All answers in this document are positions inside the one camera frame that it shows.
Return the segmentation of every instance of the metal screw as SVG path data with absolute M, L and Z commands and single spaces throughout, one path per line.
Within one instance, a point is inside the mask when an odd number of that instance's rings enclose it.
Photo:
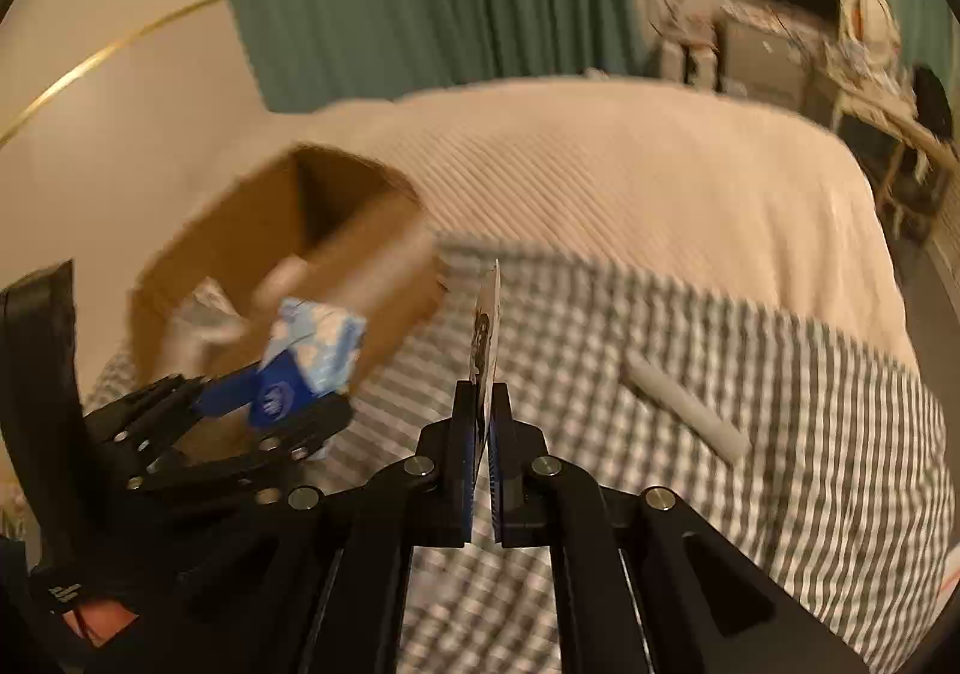
M 556 476 L 563 468 L 563 463 L 560 463 L 553 455 L 542 455 L 530 464 L 530 468 L 533 468 L 534 473 L 540 476 Z
M 414 455 L 404 461 L 403 471 L 410 476 L 427 476 L 430 471 L 433 471 L 433 461 L 425 455 Z
M 666 487 L 654 487 L 647 491 L 646 500 L 654 509 L 667 511 L 673 508 L 673 505 L 677 502 L 677 497 Z
M 320 492 L 317 492 L 316 488 L 306 485 L 304 485 L 304 487 L 297 487 L 290 491 L 290 495 L 287 495 L 287 503 L 290 504 L 291 509 L 297 509 L 299 511 L 313 509 L 314 506 L 320 503 Z
M 276 487 L 267 487 L 266 490 L 259 491 L 254 498 L 261 506 L 266 506 L 268 503 L 277 503 L 280 500 L 280 490 L 277 490 Z

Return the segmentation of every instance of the gingham fabric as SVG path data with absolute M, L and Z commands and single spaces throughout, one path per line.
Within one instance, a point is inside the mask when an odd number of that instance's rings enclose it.
M 554 251 L 446 245 L 443 307 L 353 396 L 317 483 L 335 492 L 410 454 L 466 378 L 496 257 L 497 379 L 517 420 L 605 485 L 664 484 L 839 634 L 894 671 L 928 629 L 952 529 L 944 419 L 920 380 L 822 324 Z M 619 383 L 639 351 L 748 433 L 736 468 Z M 91 404 L 126 392 L 128 359 Z M 493 543 L 486 462 L 473 543 L 415 554 L 398 670 L 559 672 L 547 551 Z

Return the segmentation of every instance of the blue label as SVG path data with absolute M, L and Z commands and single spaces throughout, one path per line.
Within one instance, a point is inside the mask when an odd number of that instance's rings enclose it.
M 293 388 L 285 381 L 271 384 L 260 391 L 260 407 L 264 416 L 273 423 L 286 417 L 293 404 Z

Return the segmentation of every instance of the wooden table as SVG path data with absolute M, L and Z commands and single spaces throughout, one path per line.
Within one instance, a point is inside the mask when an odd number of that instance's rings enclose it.
M 869 119 L 864 118 L 863 121 L 884 131 L 888 136 L 892 136 L 898 141 L 894 154 L 890 158 L 886 173 L 880 182 L 880 187 L 877 188 L 877 193 L 875 193 L 877 211 L 880 211 L 884 204 L 890 203 L 899 211 L 905 211 L 910 214 L 917 213 L 913 209 L 910 209 L 910 206 L 901 204 L 893 195 L 894 179 L 896 179 L 896 174 L 899 173 L 901 163 L 904 162 L 904 152 L 907 147 L 916 149 L 930 161 L 941 166 L 944 171 L 947 172 L 948 179 L 952 179 L 957 173 L 960 173 L 960 161 L 957 160 L 956 150 L 952 143 L 938 139 L 917 120 L 905 116 L 893 103 L 884 103 L 882 100 L 877 99 L 877 97 L 867 94 L 858 88 L 858 86 L 853 85 L 842 77 L 830 73 L 824 68 L 816 68 L 815 73 L 817 74 L 817 78 L 824 78 L 831 82 L 839 93 L 854 98 L 861 103 L 865 103 L 877 112 L 880 112 L 874 113 Z M 840 102 L 837 102 L 836 105 L 839 109 L 842 109 Z M 834 115 L 834 131 L 836 131 L 838 126 L 838 115 Z M 939 215 L 940 210 L 937 209 L 936 213 L 931 217 L 934 225 L 939 220 Z

